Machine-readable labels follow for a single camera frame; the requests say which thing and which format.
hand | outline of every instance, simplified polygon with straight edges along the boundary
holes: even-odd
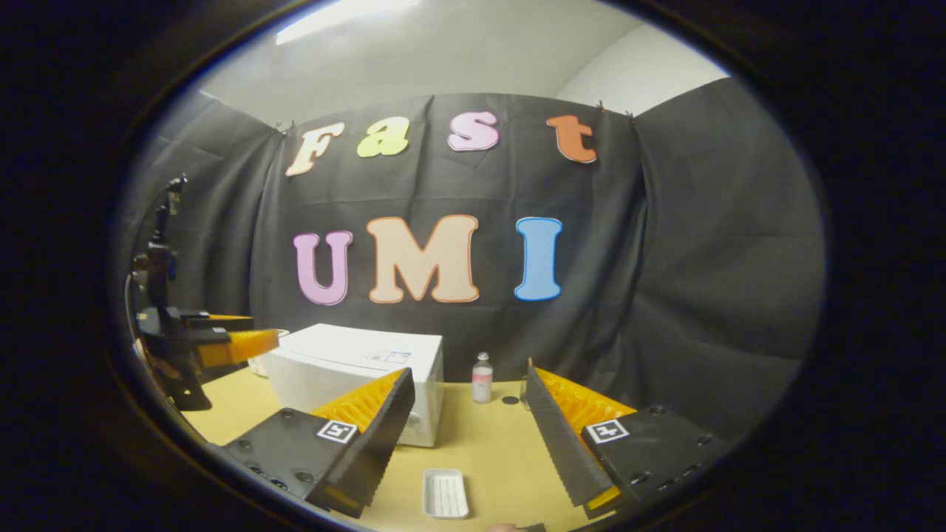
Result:
[[[486,529],[486,532],[513,532],[516,526],[512,523],[496,523]]]

wooden table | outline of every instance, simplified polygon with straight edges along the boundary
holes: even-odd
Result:
[[[471,398],[470,384],[448,383],[436,447],[397,446],[374,501],[358,523],[394,532],[483,532],[494,523],[544,523],[549,532],[564,532],[590,523],[580,506],[571,505],[532,413],[521,403],[500,400],[518,397],[519,386],[519,381],[494,382],[493,400],[479,404]],[[280,408],[269,381],[248,368],[207,383],[204,391],[214,408],[184,416],[219,445]],[[463,472],[469,517],[449,521],[424,514],[423,474],[430,468]]]

black curtain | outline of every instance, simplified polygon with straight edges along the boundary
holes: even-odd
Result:
[[[499,143],[452,150],[450,120],[489,111]],[[409,146],[361,158],[382,118],[405,116]],[[554,116],[593,130],[591,164],[565,158]],[[309,172],[287,177],[302,134],[336,122]],[[634,119],[510,95],[418,97],[325,116],[285,135],[207,95],[175,110],[132,169],[120,217],[130,256],[146,205],[181,171],[191,180],[169,237],[180,253],[172,303],[249,313],[260,327],[315,323],[444,336],[445,375],[467,381],[488,351],[501,381],[526,359],[633,406],[666,404],[717,434],[750,427],[784,390],[814,333],[825,275],[812,175],[769,114],[719,80]],[[148,218],[154,205],[148,207]],[[418,244],[451,214],[475,217],[470,303],[372,302],[368,221],[403,218]],[[521,301],[524,217],[563,223],[558,297]],[[326,307],[301,292],[293,238],[350,231],[348,292]],[[145,225],[134,244],[150,233]],[[315,251],[332,282],[330,250]]]

white box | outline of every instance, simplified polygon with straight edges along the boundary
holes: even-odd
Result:
[[[405,366],[414,379],[414,405],[397,443],[433,447],[444,402],[443,337],[319,324],[279,339],[261,355],[283,407],[311,412],[355,388]]]

white tray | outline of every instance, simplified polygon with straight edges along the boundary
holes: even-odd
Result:
[[[465,519],[469,515],[460,470],[424,471],[424,513],[435,519]]]

